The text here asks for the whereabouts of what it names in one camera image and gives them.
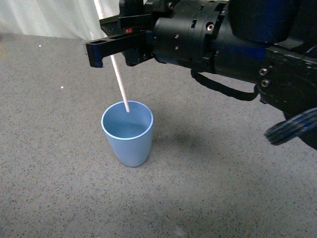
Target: gray carpet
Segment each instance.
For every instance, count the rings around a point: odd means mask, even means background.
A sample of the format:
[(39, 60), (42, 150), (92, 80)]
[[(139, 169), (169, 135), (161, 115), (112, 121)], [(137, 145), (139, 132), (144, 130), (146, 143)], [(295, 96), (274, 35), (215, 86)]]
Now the gray carpet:
[(317, 152), (263, 136), (282, 112), (204, 88), (188, 69), (131, 68), (117, 55), (128, 99), (155, 117), (149, 158), (129, 168), (100, 124), (121, 101), (109, 58), (89, 67), (80, 40), (1, 44), (1, 238), (317, 237)]

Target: white stick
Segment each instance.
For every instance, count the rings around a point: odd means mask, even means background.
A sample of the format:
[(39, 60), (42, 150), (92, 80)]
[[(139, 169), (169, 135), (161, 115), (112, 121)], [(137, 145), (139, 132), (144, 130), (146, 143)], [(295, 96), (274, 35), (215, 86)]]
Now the white stick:
[(113, 64), (115, 75), (117, 76), (117, 80), (118, 80), (119, 88), (120, 88), (121, 95), (122, 95), (122, 98), (123, 98), (123, 101), (124, 101), (125, 109), (126, 109), (127, 113), (129, 113), (130, 112), (130, 108), (129, 108), (127, 97), (125, 96), (125, 91), (124, 91), (124, 87), (123, 87), (123, 83), (122, 83), (122, 79), (121, 79), (121, 75), (120, 75), (120, 71), (119, 71), (118, 65), (117, 65), (117, 63), (115, 61), (114, 55), (112, 55), (110, 57), (111, 57), (111, 61), (112, 61), (112, 64)]
[[(96, 6), (96, 10), (97, 10), (99, 19), (105, 18), (106, 16), (105, 16), (105, 13), (103, 11), (103, 7), (102, 7), (102, 4), (101, 4), (100, 0), (94, 0), (94, 3), (95, 3), (95, 6)], [(112, 65), (113, 65), (114, 71), (115, 71), (115, 75), (117, 76), (117, 80), (118, 80), (119, 88), (120, 88), (121, 95), (122, 95), (122, 98), (123, 98), (123, 101), (124, 101), (125, 109), (126, 109), (127, 113), (129, 113), (130, 112), (130, 108), (129, 108), (128, 100), (127, 100), (127, 98), (125, 96), (125, 91), (124, 91), (124, 87), (123, 87), (123, 84), (122, 84), (122, 79), (121, 79), (121, 76), (120, 76), (120, 71), (119, 71), (118, 65), (117, 65), (117, 63), (115, 61), (114, 55), (112, 55), (110, 57), (111, 57), (111, 61), (112, 61)]]

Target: cup rim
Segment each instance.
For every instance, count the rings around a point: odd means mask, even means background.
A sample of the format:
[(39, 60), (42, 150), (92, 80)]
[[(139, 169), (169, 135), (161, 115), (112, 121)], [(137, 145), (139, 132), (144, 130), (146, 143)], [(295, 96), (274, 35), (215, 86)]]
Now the cup rim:
[(130, 100), (129, 100), (128, 102), (129, 102), (129, 103), (138, 103), (138, 104), (142, 105), (143, 107), (145, 107), (145, 108), (150, 112), (150, 115), (151, 115), (151, 123), (150, 123), (150, 125), (148, 126), (148, 128), (147, 128), (142, 134), (140, 134), (140, 135), (137, 135), (137, 136), (134, 136), (134, 137), (128, 137), (128, 138), (121, 138), (121, 137), (114, 136), (114, 135), (110, 134), (110, 133), (105, 129), (104, 123), (103, 123), (104, 117), (105, 117), (106, 113), (107, 113), (112, 107), (114, 107), (114, 106), (116, 106), (116, 105), (118, 105), (118, 104), (124, 103), (124, 102), (121, 101), (121, 102), (117, 102), (117, 103), (115, 103), (115, 104), (112, 104), (110, 107), (108, 107), (108, 108), (105, 110), (103, 116), (101, 117), (101, 126), (103, 127), (104, 132), (105, 132), (108, 136), (110, 136), (110, 137), (112, 137), (112, 138), (114, 138), (114, 139), (118, 139), (118, 140), (133, 140), (133, 139), (139, 138), (139, 137), (143, 136), (144, 134), (146, 134), (146, 133), (151, 129), (151, 127), (152, 127), (152, 125), (153, 125), (153, 122), (154, 122), (153, 113), (152, 113), (152, 111), (150, 110), (150, 108), (149, 108), (147, 105), (145, 105), (145, 104), (143, 104), (143, 103), (140, 103), (140, 102), (137, 102), (137, 101), (130, 101)]

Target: blue cup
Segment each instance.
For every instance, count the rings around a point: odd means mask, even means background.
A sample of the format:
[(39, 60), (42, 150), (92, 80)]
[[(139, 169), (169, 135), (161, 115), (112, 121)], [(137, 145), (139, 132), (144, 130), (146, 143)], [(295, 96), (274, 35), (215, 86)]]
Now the blue cup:
[(153, 137), (153, 114), (143, 103), (129, 101), (110, 106), (103, 114), (101, 125), (116, 157), (126, 166), (143, 164), (149, 156)]

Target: white backdrop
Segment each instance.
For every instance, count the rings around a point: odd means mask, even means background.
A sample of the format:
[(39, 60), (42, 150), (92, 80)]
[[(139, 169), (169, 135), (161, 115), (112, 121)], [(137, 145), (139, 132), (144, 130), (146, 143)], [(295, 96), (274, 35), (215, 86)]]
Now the white backdrop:
[(104, 16), (119, 13), (119, 0), (0, 0), (0, 33), (102, 38), (98, 1)]

